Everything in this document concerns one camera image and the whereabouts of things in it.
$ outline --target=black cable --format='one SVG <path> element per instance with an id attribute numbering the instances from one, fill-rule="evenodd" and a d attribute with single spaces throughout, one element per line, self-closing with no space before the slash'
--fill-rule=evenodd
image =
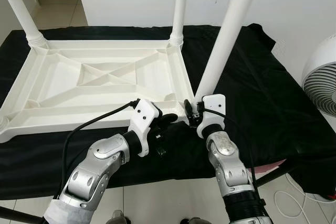
<path id="1" fill-rule="evenodd" d="M 70 139 L 71 137 L 78 131 L 80 131 L 82 128 L 85 128 L 86 126 L 92 124 L 92 123 L 95 123 L 101 119 L 104 119 L 104 118 L 107 118 L 108 116 L 111 116 L 113 114 L 116 114 L 124 109 L 126 109 L 127 107 L 129 106 L 134 106 L 135 104 L 137 104 L 138 101 L 133 101 L 133 102 L 129 102 L 127 104 L 125 104 L 124 106 L 116 109 L 116 110 L 113 110 L 111 112 L 108 112 L 104 115 L 101 115 L 97 118 L 94 118 L 92 120 L 90 120 L 89 122 L 86 122 L 80 126 L 78 126 L 77 128 L 75 128 L 73 131 L 71 131 L 65 142 L 64 142 L 64 146 L 63 146 L 63 154 L 62 154 L 62 182 L 61 182 L 61 190 L 65 187 L 65 184 L 66 184 L 66 179 L 67 179 L 67 152 L 68 152 L 68 145 L 69 145 L 69 142 L 70 142 Z"/>
<path id="2" fill-rule="evenodd" d="M 240 126 L 238 125 L 238 123 L 236 123 L 233 119 L 231 119 L 227 115 L 224 115 L 224 114 L 222 114 L 220 112 L 217 112 L 217 111 L 214 111 L 214 110 L 209 110 L 209 109 L 203 109 L 202 111 L 209 112 L 209 113 L 216 114 L 216 115 L 219 115 L 219 116 L 223 117 L 224 119 L 226 119 L 226 120 L 230 121 L 231 123 L 233 123 L 235 125 L 235 127 L 241 132 L 241 135 L 243 136 L 245 144 L 247 145 L 247 148 L 248 148 L 248 154 L 249 154 L 250 165 L 251 165 L 250 168 L 251 168 L 251 174 L 252 174 L 252 184 L 254 186 L 254 189 L 255 189 L 256 195 L 258 197 L 258 200 L 260 200 L 260 202 L 261 202 L 259 190 L 258 190 L 257 183 L 256 183 L 256 174 L 255 174 L 253 156 L 252 156 L 252 152 L 251 152 L 251 144 L 250 144 L 247 136 L 245 135 L 245 132 L 243 131 L 242 128 L 240 128 Z M 264 215 L 267 216 L 267 217 L 269 217 L 269 214 L 266 211 L 264 205 L 262 206 L 262 209 L 263 209 Z"/>

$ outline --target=black fabric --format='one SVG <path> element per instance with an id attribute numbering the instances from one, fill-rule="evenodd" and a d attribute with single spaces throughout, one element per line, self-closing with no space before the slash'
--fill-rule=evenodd
<path id="1" fill-rule="evenodd" d="M 185 26 L 183 59 L 195 92 L 219 28 Z M 49 40 L 168 39 L 171 27 L 69 27 L 43 31 Z M 227 115 L 239 123 L 253 145 L 255 165 L 295 159 L 291 173 L 308 193 L 332 194 L 336 186 L 336 135 L 285 68 L 271 54 L 274 41 L 261 26 L 243 27 L 227 62 L 216 93 L 226 96 Z M 29 53 L 23 31 L 12 31 L 0 47 L 0 104 L 3 103 Z M 68 161 L 94 141 L 123 133 L 126 128 L 84 130 L 69 146 Z M 226 131 L 249 167 L 242 135 L 229 122 Z M 0 199 L 48 196 L 57 190 L 61 151 L 67 132 L 16 136 L 0 144 Z M 133 158 L 111 178 L 109 187 L 165 179 L 208 178 L 214 170 L 204 140 L 184 123 L 164 133 L 163 157 L 150 143 L 147 157 Z M 84 157 L 82 152 L 74 168 Z"/>

